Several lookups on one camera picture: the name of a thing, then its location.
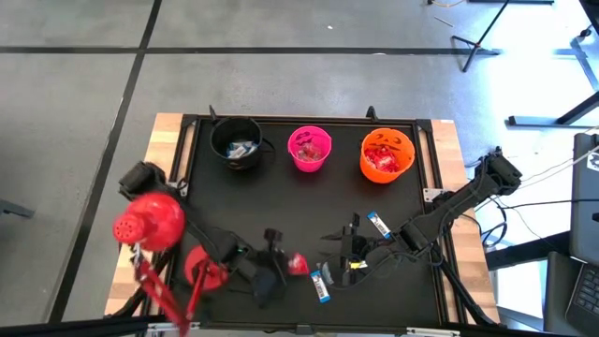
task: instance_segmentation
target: concrete floor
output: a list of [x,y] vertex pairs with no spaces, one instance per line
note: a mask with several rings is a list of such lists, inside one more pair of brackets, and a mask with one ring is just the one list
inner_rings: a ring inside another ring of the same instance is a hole
[[[152,3],[0,0],[0,46],[137,47]],[[449,48],[453,34],[478,38],[498,8],[165,1],[150,46]],[[508,130],[504,119],[559,116],[592,93],[575,57],[548,56],[587,25],[576,2],[510,6],[485,43],[508,52],[478,57],[467,74],[458,56],[147,55],[65,319],[103,314],[118,254],[110,226],[126,205],[117,181],[143,157],[157,112],[363,116],[374,105],[384,117],[456,120],[466,162],[495,145],[529,154],[552,133]],[[594,39],[583,48],[594,65]],[[133,58],[0,54],[0,198],[37,211],[0,217],[0,298],[12,308],[0,325],[44,319]]]

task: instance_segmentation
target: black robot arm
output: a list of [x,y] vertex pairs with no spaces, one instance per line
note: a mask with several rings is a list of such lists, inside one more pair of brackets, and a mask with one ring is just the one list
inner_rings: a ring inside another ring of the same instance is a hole
[[437,261],[476,324],[492,326],[496,323],[475,303],[437,243],[462,213],[491,196],[510,195],[519,187],[522,175],[501,151],[482,157],[480,162],[473,180],[455,193],[438,196],[433,201],[437,206],[434,211],[417,216],[393,230],[392,240],[380,242],[364,258],[369,266],[378,266],[391,262],[389,255],[421,256],[430,252],[432,260]]

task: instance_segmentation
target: candy wrapper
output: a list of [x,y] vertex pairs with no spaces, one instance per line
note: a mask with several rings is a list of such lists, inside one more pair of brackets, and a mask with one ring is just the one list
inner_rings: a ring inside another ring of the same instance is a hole
[[305,142],[298,150],[298,158],[305,162],[314,162],[322,159],[322,151],[311,142]]
[[366,155],[368,164],[375,169],[387,173],[395,173],[400,170],[397,158],[386,145],[383,145],[380,148],[366,149],[364,154]]
[[257,148],[258,146],[251,141],[237,141],[228,145],[226,154],[229,159],[237,159],[252,153]]

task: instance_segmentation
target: red candy wrapper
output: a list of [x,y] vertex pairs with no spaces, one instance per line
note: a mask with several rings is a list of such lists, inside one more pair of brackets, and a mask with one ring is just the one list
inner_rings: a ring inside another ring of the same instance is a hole
[[298,151],[298,158],[305,162],[314,162],[322,158],[322,152],[311,142],[305,142],[301,145],[301,149]]
[[295,253],[292,258],[289,259],[287,271],[291,275],[307,275],[308,274],[308,261],[302,254]]
[[386,145],[380,148],[371,148],[364,151],[366,161],[375,169],[387,173],[395,173],[400,171],[400,165],[397,163],[397,158],[389,150]]

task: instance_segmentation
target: floor line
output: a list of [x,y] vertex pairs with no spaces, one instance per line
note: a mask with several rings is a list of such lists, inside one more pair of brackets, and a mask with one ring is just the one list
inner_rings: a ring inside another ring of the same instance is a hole
[[[0,46],[0,53],[35,53],[35,54],[137,54],[145,51],[152,54],[356,54],[356,55],[468,55],[469,48],[382,48],[382,47],[149,47],[150,39],[144,33],[139,47],[40,47],[40,46]],[[480,49],[479,55],[509,54],[510,50]],[[576,56],[587,58],[580,48],[555,49],[550,52],[555,56]]]
[[146,29],[141,38],[141,42],[139,43],[139,50],[137,51],[129,73],[129,78],[124,87],[121,105],[119,106],[119,110],[114,119],[112,129],[109,132],[106,147],[104,148],[99,165],[95,171],[94,180],[83,204],[80,219],[77,223],[75,234],[73,235],[73,241],[69,246],[69,253],[61,268],[61,276],[59,276],[59,280],[56,283],[57,287],[54,289],[49,305],[46,308],[45,318],[48,318],[50,323],[61,322],[65,315],[68,298],[70,297],[73,285],[75,284],[75,279],[77,278],[77,272],[79,271],[81,260],[85,252],[85,245],[92,232],[95,214],[102,197],[102,191],[104,190],[106,180],[109,176],[112,159],[114,158],[114,153],[116,152],[121,133],[123,132],[124,120],[138,82],[139,72],[141,71],[141,66],[145,57],[144,50],[147,48],[150,38],[152,37],[153,28],[161,4],[162,0],[154,0],[153,2]]

